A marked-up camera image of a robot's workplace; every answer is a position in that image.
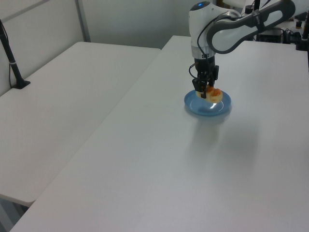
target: orange food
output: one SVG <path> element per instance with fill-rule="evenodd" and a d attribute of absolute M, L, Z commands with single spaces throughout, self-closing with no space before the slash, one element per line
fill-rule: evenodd
<path fill-rule="evenodd" d="M 198 97 L 201 97 L 200 92 L 196 92 Z M 206 98 L 204 100 L 211 103 L 218 103 L 222 100 L 223 93 L 220 89 L 206 85 Z"/>

